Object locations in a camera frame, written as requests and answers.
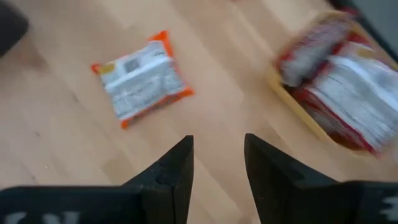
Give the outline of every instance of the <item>yellow basket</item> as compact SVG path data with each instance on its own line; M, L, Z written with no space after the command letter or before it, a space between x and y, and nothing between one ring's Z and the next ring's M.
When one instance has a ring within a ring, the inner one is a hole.
M393 59L380 47L380 45L363 29L363 27L358 24L356 21L348 19L347 14L340 11L330 11L326 12L317 18L315 18L311 24L304 29L298 36L296 36L292 41L290 41L281 51L277 54L277 57L282 52L292 48L298 41L302 40L302 38L306 35L308 31L310 31L315 25L319 24L321 21L325 19L330 19L332 17L340 17L347 18L347 21L351 25L351 31L357 33L358 35L364 37L370 44L371 47L377 52L378 55L381 56L384 63L387 63L388 66L397 70L398 64L395 63ZM318 136L319 139L332 142L333 144L337 144L331 137L318 125L318 123L312 119L312 117L300 106L300 104L288 93L285 88L281 85L282 77L279 73L278 69L275 68L275 65L272 64L269 67L268 76L267 76L268 84L271 88L279 95L279 97L290 107L290 109Z

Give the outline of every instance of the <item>light wood surface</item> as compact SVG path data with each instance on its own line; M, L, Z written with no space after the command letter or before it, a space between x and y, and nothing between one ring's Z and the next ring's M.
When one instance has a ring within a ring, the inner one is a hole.
M266 84L268 61L322 0L12 0L32 28L0 60L0 187L121 184L195 137L189 223L256 223L245 133L337 180L398 180L380 159L320 142ZM90 64L168 29L196 95L123 131Z

